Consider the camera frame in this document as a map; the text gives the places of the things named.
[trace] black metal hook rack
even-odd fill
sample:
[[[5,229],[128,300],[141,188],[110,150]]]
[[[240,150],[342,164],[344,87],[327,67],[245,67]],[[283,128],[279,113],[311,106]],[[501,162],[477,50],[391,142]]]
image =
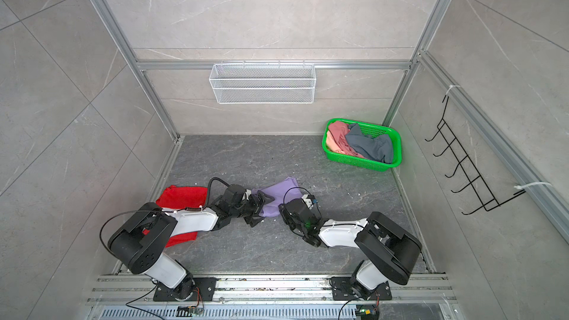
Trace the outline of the black metal hook rack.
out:
[[[457,161],[457,165],[456,165],[456,167],[455,167],[454,172],[452,172],[451,175],[445,174],[445,177],[447,177],[447,178],[452,178],[452,177],[454,177],[454,175],[456,174],[456,171],[457,171],[457,170],[459,169],[459,167],[460,167],[460,169],[463,171],[464,175],[466,176],[466,179],[468,180],[468,184],[466,184],[466,186],[462,187],[460,190],[456,190],[456,191],[455,191],[455,190],[451,190],[451,192],[453,192],[453,193],[460,193],[461,191],[463,191],[464,189],[466,189],[468,186],[472,186],[472,189],[474,190],[474,193],[476,194],[476,197],[477,197],[478,200],[480,201],[480,204],[481,204],[481,205],[480,205],[478,208],[474,209],[474,210],[471,211],[471,212],[463,212],[463,214],[464,214],[464,215],[471,215],[471,214],[474,214],[476,211],[478,211],[478,210],[480,210],[480,209],[482,209],[482,208],[484,208],[484,210],[486,210],[486,211],[493,210],[493,209],[497,208],[498,206],[502,206],[502,205],[504,205],[505,203],[511,201],[512,199],[515,199],[515,198],[517,198],[518,196],[521,196],[523,193],[525,193],[525,192],[526,192],[525,190],[520,190],[520,191],[515,192],[514,195],[513,195],[510,199],[508,199],[508,200],[506,200],[506,201],[504,201],[504,202],[498,202],[498,199],[496,199],[496,197],[494,196],[494,193],[492,192],[492,190],[490,189],[490,187],[488,187],[488,184],[487,184],[486,180],[484,180],[484,177],[483,177],[482,174],[480,174],[480,172],[478,171],[478,167],[476,167],[476,164],[474,164],[473,160],[470,158],[470,156],[468,155],[468,153],[467,153],[466,150],[464,149],[462,143],[460,143],[459,139],[456,137],[455,133],[452,131],[451,127],[449,126],[449,124],[447,124],[447,122],[446,122],[446,120],[445,120],[445,113],[446,113],[446,111],[447,111],[447,105],[448,105],[448,96],[445,95],[445,97],[443,98],[443,102],[442,102],[442,103],[445,104],[445,109],[443,110],[443,116],[440,118],[440,121],[439,121],[439,123],[437,124],[437,133],[435,134],[435,136],[432,137],[432,139],[430,139],[430,140],[425,139],[425,141],[431,142],[432,140],[435,139],[435,137],[436,137],[438,134],[440,134],[440,135],[443,137],[443,139],[445,139],[445,142],[446,142],[446,144],[447,144],[447,147],[443,150],[443,152],[441,152],[440,154],[434,154],[434,153],[433,153],[432,155],[435,156],[435,157],[440,157],[440,156],[443,155],[443,153],[445,153],[445,152],[447,151],[447,149],[449,149],[449,150],[452,152],[453,156],[455,157],[455,159],[456,159],[456,161]],[[441,129],[442,129],[444,126],[446,126],[446,127],[448,128],[448,130],[451,132],[452,139],[450,140],[450,142],[449,142],[449,140],[447,139],[447,137],[446,137],[446,136],[442,133],[442,131],[441,131]],[[451,145],[452,145],[455,141],[456,141],[456,143],[458,144],[458,146],[460,147],[460,149],[462,149],[462,151],[464,152],[464,158],[462,158],[462,159],[459,159],[459,157],[456,155],[455,150],[452,149],[452,146],[451,146]],[[465,163],[467,160],[470,162],[470,164],[474,167],[474,170],[476,171],[476,175],[474,175],[472,178],[466,173],[466,169],[465,169],[464,166],[463,166],[463,163]],[[474,184],[473,184],[473,183],[474,183],[475,181],[477,181],[477,180],[481,180],[481,181],[483,182],[484,186],[487,188],[488,192],[489,192],[490,195],[492,196],[492,198],[491,198],[489,201],[487,201],[487,202],[483,202],[483,201],[482,201],[482,198],[480,197],[480,194],[479,194],[478,190],[476,190],[476,188],[474,187]],[[488,207],[488,204],[490,204],[490,203],[492,203],[492,202],[496,202],[496,205],[491,206],[491,207]]]

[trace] black mounting plate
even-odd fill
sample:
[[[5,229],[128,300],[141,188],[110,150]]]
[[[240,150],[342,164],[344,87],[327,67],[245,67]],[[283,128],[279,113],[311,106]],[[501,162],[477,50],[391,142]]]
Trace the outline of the black mounting plate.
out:
[[[331,277],[330,285],[332,287],[332,298],[334,300],[356,300],[358,296],[355,295],[350,288],[350,277]],[[377,299],[379,295],[379,300],[391,300],[391,287],[389,287],[389,282],[381,283],[373,291],[370,300]]]
[[[202,297],[202,301],[212,301],[213,292],[215,291],[215,285],[217,283],[217,278],[196,277],[194,278],[194,282],[196,283],[196,287],[200,289],[200,296]],[[158,286],[156,287],[156,292],[154,293],[153,300],[177,301],[176,298],[170,295],[170,289],[160,282],[158,282]],[[197,292],[192,292],[189,298],[185,301],[197,301]]]

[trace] metal vent grille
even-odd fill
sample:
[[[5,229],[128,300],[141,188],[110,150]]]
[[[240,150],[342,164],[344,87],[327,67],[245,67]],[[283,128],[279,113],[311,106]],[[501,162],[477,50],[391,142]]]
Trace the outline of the metal vent grille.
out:
[[[304,63],[221,63],[210,74],[220,104],[312,103],[316,80],[314,65]]]
[[[153,306],[143,305],[139,308],[151,311],[168,320],[189,319],[176,316],[177,305]],[[338,319],[341,305],[206,305],[201,315],[190,318],[200,320],[334,320]],[[150,319],[155,316],[144,311],[128,308],[123,305],[107,305],[99,317],[100,320],[137,320]],[[356,305],[347,304],[340,314],[340,319],[356,319]]]

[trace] green plastic basket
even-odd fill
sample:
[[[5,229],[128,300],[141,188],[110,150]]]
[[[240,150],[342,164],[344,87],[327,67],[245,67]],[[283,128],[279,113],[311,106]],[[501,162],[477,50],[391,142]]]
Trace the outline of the green plastic basket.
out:
[[[346,124],[355,124],[356,123],[361,128],[361,131],[363,132],[363,134],[372,135],[372,137],[376,137],[376,136],[379,136],[379,135],[384,134],[384,133],[388,134],[389,138],[391,138],[391,141],[393,143],[393,163],[392,164],[381,163],[381,162],[361,159],[359,157],[348,156],[347,154],[341,154],[341,153],[336,153],[336,152],[330,151],[326,147],[326,134],[328,133],[328,126],[335,121],[342,121]],[[362,123],[360,121],[354,121],[354,120],[348,120],[348,119],[331,119],[328,122],[328,124],[326,125],[326,131],[324,132],[324,137],[322,138],[322,148],[324,149],[324,152],[326,153],[326,156],[328,157],[328,159],[330,161],[336,161],[339,163],[345,163],[347,165],[378,170],[380,172],[386,171],[389,168],[397,167],[399,164],[401,164],[401,160],[402,160],[402,158],[401,158],[401,136],[399,135],[399,133],[397,131],[395,131],[392,128],[385,127],[385,126],[374,125],[374,124],[370,124],[370,123]]]

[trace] white wire basket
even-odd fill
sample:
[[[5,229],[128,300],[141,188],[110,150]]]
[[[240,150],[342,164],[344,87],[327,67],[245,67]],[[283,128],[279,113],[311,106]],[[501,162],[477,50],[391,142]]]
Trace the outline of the white wire basket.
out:
[[[219,63],[210,83],[220,104],[307,104],[314,101],[317,73],[306,63]]]

